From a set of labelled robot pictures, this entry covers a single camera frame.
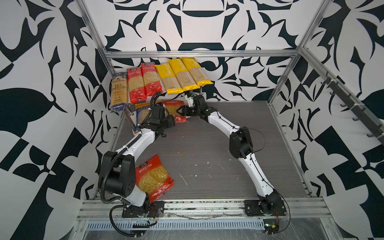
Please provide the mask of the red spaghetti pack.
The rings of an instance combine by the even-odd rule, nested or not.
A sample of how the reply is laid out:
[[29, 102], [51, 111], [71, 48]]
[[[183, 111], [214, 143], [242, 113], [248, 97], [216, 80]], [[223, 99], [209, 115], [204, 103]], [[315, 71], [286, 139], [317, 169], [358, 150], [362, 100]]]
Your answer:
[[141, 68], [127, 69], [128, 88], [131, 104], [146, 101], [147, 94]]
[[162, 93], [163, 88], [155, 64], [143, 63], [141, 69], [147, 97], [153, 96], [156, 92]]

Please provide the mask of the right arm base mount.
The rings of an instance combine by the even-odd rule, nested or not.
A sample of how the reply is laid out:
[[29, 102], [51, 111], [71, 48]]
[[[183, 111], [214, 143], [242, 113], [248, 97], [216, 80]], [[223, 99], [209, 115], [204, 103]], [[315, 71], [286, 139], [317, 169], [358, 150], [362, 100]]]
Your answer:
[[267, 200], [244, 200], [245, 214], [249, 217], [256, 216], [285, 216], [287, 208], [282, 199], [272, 202]]

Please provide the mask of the red macaroni bag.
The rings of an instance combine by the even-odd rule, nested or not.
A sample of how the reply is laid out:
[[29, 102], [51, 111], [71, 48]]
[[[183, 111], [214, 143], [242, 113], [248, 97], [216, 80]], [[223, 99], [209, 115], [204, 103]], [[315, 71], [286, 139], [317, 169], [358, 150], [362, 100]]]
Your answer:
[[168, 110], [169, 114], [172, 115], [175, 119], [175, 123], [185, 123], [187, 122], [187, 117], [181, 116], [177, 110], [184, 106], [185, 103], [179, 100], [166, 100], [163, 101], [165, 108]]
[[158, 154], [136, 167], [136, 182], [149, 195], [150, 203], [157, 200], [174, 185], [174, 180], [162, 164]]

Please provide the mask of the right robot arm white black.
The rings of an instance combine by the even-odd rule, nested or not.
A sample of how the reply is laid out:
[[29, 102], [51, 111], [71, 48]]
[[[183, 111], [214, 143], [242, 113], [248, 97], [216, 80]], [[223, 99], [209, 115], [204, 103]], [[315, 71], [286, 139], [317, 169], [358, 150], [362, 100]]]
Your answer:
[[177, 112], [182, 116], [199, 116], [209, 124], [215, 126], [229, 138], [229, 151], [245, 167], [255, 185], [259, 197], [259, 209], [263, 215], [283, 215], [287, 209], [284, 198], [268, 181], [260, 167], [250, 131], [227, 120], [215, 108], [210, 107], [202, 95], [187, 94], [188, 105], [180, 107]]

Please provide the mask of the yellow pastatime spaghetti pack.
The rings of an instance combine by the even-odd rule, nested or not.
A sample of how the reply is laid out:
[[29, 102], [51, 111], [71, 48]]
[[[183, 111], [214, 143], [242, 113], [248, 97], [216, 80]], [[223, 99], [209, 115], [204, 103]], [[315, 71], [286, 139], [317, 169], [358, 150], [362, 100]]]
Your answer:
[[181, 59], [168, 60], [168, 63], [184, 92], [199, 88]]
[[168, 95], [181, 94], [183, 89], [169, 63], [155, 65]]
[[199, 87], [213, 84], [195, 58], [181, 58], [181, 60]]

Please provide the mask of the blue gold spaghetti pack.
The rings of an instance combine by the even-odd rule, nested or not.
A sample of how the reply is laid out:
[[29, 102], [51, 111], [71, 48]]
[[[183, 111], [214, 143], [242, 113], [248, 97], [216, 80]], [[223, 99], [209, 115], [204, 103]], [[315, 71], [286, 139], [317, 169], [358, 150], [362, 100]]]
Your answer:
[[111, 81], [111, 111], [119, 112], [129, 107], [127, 73], [113, 74]]

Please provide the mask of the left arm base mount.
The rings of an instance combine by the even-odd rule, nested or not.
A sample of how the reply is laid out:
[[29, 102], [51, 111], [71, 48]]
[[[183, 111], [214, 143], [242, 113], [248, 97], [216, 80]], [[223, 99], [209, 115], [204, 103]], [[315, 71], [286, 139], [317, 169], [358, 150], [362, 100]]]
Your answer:
[[164, 213], [165, 202], [155, 201], [153, 203], [145, 202], [141, 207], [137, 206], [125, 206], [122, 217], [123, 218], [138, 218], [148, 217], [156, 218], [160, 217]]

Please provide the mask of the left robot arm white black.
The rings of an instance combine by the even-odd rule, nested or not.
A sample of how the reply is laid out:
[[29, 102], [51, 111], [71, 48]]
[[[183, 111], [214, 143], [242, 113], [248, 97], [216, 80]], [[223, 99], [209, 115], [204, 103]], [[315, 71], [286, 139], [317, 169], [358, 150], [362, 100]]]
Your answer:
[[121, 201], [135, 207], [149, 203], [149, 195], [137, 186], [135, 164], [139, 156], [164, 130], [175, 126], [175, 119], [163, 105], [151, 107], [147, 122], [141, 130], [116, 152], [103, 155], [98, 180], [100, 198], [104, 204]]

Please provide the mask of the yellow Pastatime spaghetti pack front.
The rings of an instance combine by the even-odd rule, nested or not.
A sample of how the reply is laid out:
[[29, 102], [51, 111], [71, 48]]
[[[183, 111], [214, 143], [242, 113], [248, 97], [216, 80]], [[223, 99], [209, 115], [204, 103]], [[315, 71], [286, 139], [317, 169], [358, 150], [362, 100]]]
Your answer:
[[169, 63], [155, 65], [168, 95], [181, 94], [183, 89]]

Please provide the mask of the blue orecchiette pasta bag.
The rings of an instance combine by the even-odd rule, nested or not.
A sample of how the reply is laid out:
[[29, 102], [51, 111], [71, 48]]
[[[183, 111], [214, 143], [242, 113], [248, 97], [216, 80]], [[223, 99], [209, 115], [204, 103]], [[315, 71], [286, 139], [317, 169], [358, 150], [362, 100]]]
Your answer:
[[137, 133], [140, 130], [139, 126], [142, 125], [142, 122], [145, 120], [149, 112], [150, 112], [150, 103], [136, 104], [135, 133]]

